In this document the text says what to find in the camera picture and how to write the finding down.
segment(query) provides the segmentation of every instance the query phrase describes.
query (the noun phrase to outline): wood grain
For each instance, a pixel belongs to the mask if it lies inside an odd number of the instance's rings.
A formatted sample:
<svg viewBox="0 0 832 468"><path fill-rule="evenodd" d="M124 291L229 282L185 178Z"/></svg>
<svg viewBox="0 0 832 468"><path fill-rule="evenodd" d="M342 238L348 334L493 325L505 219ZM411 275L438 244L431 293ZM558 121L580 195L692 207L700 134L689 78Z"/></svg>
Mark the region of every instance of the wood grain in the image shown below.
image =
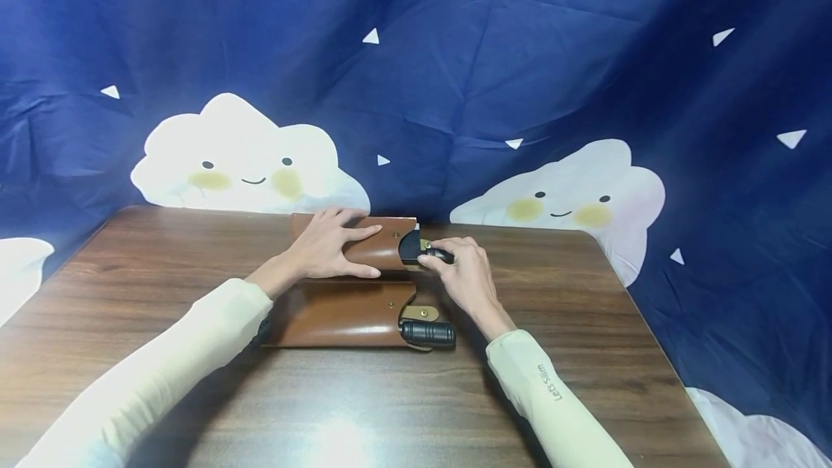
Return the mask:
<svg viewBox="0 0 832 468"><path fill-rule="evenodd" d="M637 468L728 467L595 241L423 228L486 248L505 308ZM288 217L132 207L0 328L0 466L98 376L228 277L289 245ZM420 302L441 287L415 275ZM452 352L252 349L202 381L132 467L546 467L458 311Z"/></svg>

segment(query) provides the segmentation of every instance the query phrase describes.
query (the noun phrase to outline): blue fabric backdrop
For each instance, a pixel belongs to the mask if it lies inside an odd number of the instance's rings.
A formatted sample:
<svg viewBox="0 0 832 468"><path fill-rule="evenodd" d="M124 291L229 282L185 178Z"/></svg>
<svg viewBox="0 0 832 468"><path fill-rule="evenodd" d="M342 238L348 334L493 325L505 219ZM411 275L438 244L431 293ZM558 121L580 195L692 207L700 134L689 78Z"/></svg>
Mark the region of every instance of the blue fabric backdrop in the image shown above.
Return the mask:
<svg viewBox="0 0 832 468"><path fill-rule="evenodd" d="M378 215L447 221L620 139L666 191L629 290L685 384L832 455L832 0L0 0L0 19L0 238L53 245L45 272L146 203L147 136L221 92L323 128Z"/></svg>

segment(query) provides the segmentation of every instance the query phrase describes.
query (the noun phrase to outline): black knife handle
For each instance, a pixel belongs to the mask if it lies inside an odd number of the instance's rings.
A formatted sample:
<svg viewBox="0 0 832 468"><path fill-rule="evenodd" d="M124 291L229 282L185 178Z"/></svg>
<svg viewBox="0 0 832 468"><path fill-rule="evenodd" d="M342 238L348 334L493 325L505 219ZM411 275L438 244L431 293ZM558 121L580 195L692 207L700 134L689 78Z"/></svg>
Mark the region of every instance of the black knife handle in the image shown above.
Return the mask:
<svg viewBox="0 0 832 468"><path fill-rule="evenodd" d="M399 331L405 342L422 347L453 347L456 330L447 321L401 320Z"/></svg>
<svg viewBox="0 0 832 468"><path fill-rule="evenodd" d="M454 263L454 255L448 253L448 251L445 251L443 249L428 248L428 249L422 251L422 254L423 255L437 256L437 258L441 259L443 262L445 262L445 264L453 264Z"/></svg>

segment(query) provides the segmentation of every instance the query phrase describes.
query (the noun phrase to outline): brown leather holster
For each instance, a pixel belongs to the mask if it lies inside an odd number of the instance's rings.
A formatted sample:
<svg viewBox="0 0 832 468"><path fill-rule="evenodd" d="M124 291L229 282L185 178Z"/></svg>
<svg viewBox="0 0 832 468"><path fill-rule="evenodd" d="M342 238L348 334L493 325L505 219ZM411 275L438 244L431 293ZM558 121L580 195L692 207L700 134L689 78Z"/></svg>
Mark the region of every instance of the brown leather holster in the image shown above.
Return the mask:
<svg viewBox="0 0 832 468"><path fill-rule="evenodd" d="M292 239L296 239L312 221L311 213L292 213L290 225ZM382 229L370 238L344 246L344 256L356 264L367 264L380 271L402 271L399 255L401 239L416 228L412 217L365 217L350 224L350 228L369 228L380 224Z"/></svg>
<svg viewBox="0 0 832 468"><path fill-rule="evenodd" d="M304 282L278 299L265 347L411 347L401 319L435 321L436 308L410 305L411 282Z"/></svg>
<svg viewBox="0 0 832 468"><path fill-rule="evenodd" d="M291 216L292 238L297 239L312 220L307 213ZM410 305L416 296L414 283L401 280L407 273L399 244L416 228L415 218L365 217L350 228L380 224L382 231L344 246L344 256L367 264L399 280L353 278L307 281L291 289L274 304L269 316L265 347L411 347L401 335L401 320L436 321L437 308Z"/></svg>

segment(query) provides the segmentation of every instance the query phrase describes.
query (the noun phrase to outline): cream arm sleeve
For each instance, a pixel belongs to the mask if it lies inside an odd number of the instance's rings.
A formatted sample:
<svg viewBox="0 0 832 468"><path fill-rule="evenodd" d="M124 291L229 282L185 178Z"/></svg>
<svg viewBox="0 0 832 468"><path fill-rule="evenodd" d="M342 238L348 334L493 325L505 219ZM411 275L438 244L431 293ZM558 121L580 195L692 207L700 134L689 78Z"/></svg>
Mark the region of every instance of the cream arm sleeve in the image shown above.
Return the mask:
<svg viewBox="0 0 832 468"><path fill-rule="evenodd" d="M488 364L514 408L537 435L554 468L633 468L622 450L555 373L525 331L511 331L486 348Z"/></svg>
<svg viewBox="0 0 832 468"><path fill-rule="evenodd" d="M226 281L93 382L17 468L126 466L153 425L251 342L270 308L261 288L238 278Z"/></svg>

